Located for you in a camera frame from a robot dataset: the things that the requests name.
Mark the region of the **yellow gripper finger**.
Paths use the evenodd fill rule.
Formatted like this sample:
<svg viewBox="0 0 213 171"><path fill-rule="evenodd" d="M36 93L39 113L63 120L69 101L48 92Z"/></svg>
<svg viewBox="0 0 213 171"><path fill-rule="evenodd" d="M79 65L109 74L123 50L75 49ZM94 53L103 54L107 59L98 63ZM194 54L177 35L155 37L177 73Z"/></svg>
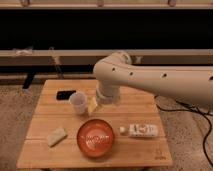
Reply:
<svg viewBox="0 0 213 171"><path fill-rule="evenodd" d="M97 109L97 107L98 107L97 100L95 97L92 97L88 105L88 114L92 115L94 111Z"/></svg>

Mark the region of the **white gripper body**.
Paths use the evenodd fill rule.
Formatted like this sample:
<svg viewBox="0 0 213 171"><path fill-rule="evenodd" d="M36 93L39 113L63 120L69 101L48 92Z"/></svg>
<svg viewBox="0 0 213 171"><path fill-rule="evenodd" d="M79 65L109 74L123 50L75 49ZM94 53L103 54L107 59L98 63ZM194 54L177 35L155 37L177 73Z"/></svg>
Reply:
<svg viewBox="0 0 213 171"><path fill-rule="evenodd" d="M99 104L112 104L120 100L120 87L99 82L96 86L96 100Z"/></svg>

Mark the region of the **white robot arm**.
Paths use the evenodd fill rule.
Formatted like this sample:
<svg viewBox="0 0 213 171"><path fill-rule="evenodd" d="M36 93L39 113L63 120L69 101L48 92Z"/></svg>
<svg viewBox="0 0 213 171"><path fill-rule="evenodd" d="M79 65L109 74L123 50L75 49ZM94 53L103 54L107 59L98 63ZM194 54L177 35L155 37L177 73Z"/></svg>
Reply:
<svg viewBox="0 0 213 171"><path fill-rule="evenodd" d="M134 66L125 51L99 60L93 67L100 105L117 103L120 88L131 87L213 111L213 67Z"/></svg>

